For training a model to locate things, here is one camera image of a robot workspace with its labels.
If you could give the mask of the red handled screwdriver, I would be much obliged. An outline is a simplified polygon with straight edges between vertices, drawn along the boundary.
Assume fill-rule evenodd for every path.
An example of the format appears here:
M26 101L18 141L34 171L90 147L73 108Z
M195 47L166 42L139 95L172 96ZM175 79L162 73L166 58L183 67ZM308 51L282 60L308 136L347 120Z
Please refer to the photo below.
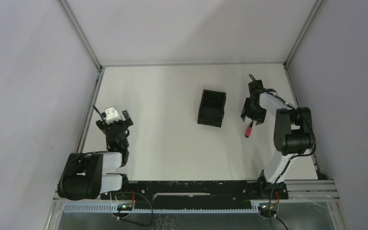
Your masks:
M246 138L249 138L251 136L252 130L253 130L253 125L254 125L254 121L252 120L250 122L250 124L248 125L248 127L246 128L246 131L245 131L245 134L244 134L244 136Z

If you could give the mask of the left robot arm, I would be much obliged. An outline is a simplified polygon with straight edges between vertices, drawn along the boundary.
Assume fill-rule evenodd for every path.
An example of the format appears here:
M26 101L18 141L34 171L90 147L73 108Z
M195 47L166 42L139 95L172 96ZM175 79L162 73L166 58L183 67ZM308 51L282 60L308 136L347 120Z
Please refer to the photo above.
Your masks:
M106 170L126 166L129 158L129 127L133 121L127 110L118 113L109 107L96 121L104 133L106 150L71 153L57 186L57 194L68 200L96 199L100 194L122 188L124 175Z

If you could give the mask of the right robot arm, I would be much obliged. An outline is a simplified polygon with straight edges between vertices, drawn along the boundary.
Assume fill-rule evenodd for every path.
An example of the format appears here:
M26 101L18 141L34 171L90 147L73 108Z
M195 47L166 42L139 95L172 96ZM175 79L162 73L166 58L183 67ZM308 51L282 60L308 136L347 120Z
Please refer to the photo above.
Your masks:
M275 118L273 143L275 152L269 164L257 179L257 189L276 190L284 181L284 175L296 158L308 157L316 149L316 137L312 128L311 111L307 107L295 107L280 97L276 90L263 86L261 80L251 76L249 97L245 99L241 119L251 120L244 136L249 138L254 125L265 121L267 113Z

